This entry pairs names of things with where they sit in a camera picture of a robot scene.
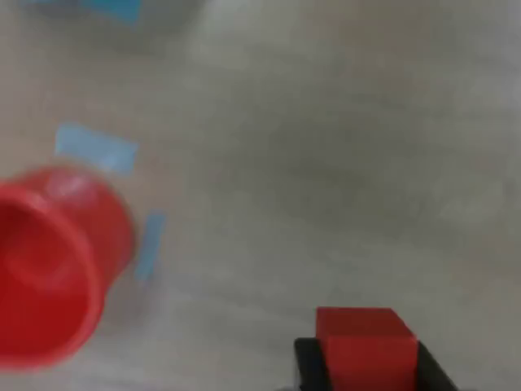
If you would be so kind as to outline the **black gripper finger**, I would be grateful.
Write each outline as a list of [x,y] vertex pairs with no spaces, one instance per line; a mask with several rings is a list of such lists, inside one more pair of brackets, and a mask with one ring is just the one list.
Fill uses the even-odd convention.
[[458,387],[422,342],[418,343],[416,389],[419,391],[458,391]]
[[297,338],[293,343],[295,358],[294,390],[332,390],[329,372],[317,338]]

